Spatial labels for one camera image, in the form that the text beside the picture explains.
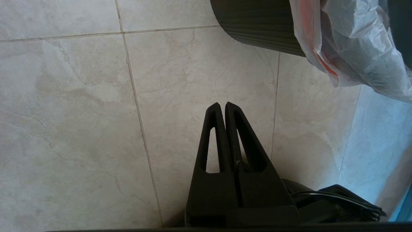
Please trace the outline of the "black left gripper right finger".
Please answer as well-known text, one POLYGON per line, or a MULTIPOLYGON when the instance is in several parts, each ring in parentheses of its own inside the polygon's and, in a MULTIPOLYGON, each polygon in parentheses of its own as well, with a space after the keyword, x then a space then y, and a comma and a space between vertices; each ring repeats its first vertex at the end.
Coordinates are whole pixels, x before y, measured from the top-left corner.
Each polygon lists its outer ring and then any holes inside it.
POLYGON ((300 224, 295 202, 241 108, 228 102, 225 123, 238 198, 238 207, 228 213, 228 224, 300 224))

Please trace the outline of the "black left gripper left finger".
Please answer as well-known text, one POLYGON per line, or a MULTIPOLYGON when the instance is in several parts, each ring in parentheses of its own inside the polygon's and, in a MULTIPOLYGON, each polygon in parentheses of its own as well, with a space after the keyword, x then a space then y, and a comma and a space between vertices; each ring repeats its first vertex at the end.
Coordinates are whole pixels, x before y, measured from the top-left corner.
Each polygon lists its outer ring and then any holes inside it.
POLYGON ((239 205, 231 164, 231 151, 217 102, 205 113, 197 158, 185 208, 187 227, 224 227, 227 214, 239 205), (218 173, 207 173, 210 132, 215 130, 218 152, 218 173))

